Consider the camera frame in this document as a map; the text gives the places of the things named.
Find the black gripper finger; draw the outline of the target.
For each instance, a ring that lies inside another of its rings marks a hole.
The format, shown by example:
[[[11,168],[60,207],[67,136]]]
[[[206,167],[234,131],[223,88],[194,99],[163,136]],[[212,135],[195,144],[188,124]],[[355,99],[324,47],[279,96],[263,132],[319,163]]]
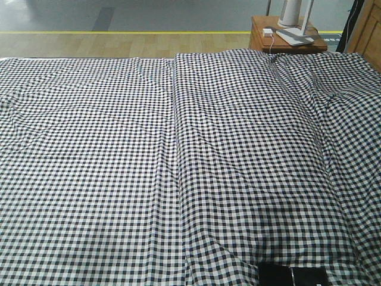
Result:
[[[293,268],[295,286],[328,286],[325,268]]]
[[[287,266],[260,263],[258,279],[260,286],[292,286],[291,269]]]

